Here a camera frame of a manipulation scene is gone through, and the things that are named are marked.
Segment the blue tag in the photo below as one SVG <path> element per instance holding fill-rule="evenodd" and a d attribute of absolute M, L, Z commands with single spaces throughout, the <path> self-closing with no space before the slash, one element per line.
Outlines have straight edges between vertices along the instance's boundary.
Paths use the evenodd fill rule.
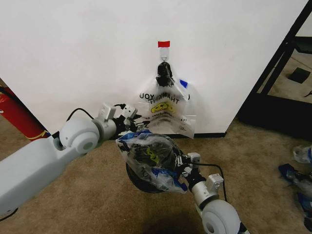
<path fill-rule="evenodd" d="M 180 79 L 180 84 L 184 87 L 187 88 L 188 83 L 186 81 L 183 81 Z"/>

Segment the carpet floor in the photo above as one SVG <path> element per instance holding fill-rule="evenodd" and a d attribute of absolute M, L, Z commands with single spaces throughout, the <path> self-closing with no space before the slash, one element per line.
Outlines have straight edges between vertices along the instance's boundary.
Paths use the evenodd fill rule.
<path fill-rule="evenodd" d="M 0 117 L 0 160 L 29 141 Z M 278 165 L 290 163 L 292 148 L 308 145 L 273 131 L 234 120 L 225 138 L 176 139 L 184 153 L 224 171 L 229 202 L 252 234 L 304 234 L 303 212 L 295 188 L 280 178 Z M 218 171 L 202 167 L 208 176 Z M 204 233 L 193 196 L 147 194 L 128 179 L 114 141 L 107 141 L 65 172 L 18 212 L 0 223 L 1 234 L 160 234 Z"/>

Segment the clear plastic bag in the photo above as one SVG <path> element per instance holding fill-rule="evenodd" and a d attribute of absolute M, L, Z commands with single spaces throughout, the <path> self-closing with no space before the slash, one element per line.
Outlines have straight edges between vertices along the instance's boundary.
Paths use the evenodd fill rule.
<path fill-rule="evenodd" d="M 158 75 L 148 87 L 139 94 L 135 104 L 142 121 L 150 121 L 147 128 L 155 133 L 182 134 L 193 138 L 196 115 L 186 114 L 190 94 L 188 83 L 175 80 L 170 65 L 162 62 L 158 66 Z"/>
<path fill-rule="evenodd" d="M 294 147 L 292 152 L 293 152 L 293 157 L 297 162 L 300 162 L 300 163 L 312 162 L 311 146 L 303 147 L 299 145 L 299 146 Z"/>
<path fill-rule="evenodd" d="M 135 174 L 160 190 L 185 193 L 187 186 L 179 182 L 176 158 L 183 153 L 166 135 L 148 130 L 128 133 L 116 140 L 121 155 Z"/>

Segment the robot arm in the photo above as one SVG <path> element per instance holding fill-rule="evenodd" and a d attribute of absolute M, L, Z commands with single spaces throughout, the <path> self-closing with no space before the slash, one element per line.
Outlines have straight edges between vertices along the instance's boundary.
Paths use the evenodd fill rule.
<path fill-rule="evenodd" d="M 86 155 L 104 141 L 126 130 L 136 130 L 137 110 L 123 104 L 103 104 L 93 120 L 73 118 L 65 123 L 59 136 L 38 139 L 0 162 L 0 218 L 11 214 L 62 174 L 68 163 Z"/>
<path fill-rule="evenodd" d="M 204 230 L 208 234 L 250 234 L 240 221 L 236 209 L 224 200 L 220 200 L 218 189 L 224 179 L 219 174 L 213 174 L 204 178 L 198 165 L 200 155 L 189 153 L 181 159 L 187 167 L 182 172 L 189 183 L 189 190 L 194 195 L 195 207 L 202 218 Z"/>

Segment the red label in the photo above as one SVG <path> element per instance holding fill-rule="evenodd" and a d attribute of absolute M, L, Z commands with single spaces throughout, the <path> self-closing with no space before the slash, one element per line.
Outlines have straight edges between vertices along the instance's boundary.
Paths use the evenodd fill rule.
<path fill-rule="evenodd" d="M 159 41 L 158 47 L 170 47 L 170 41 Z"/>

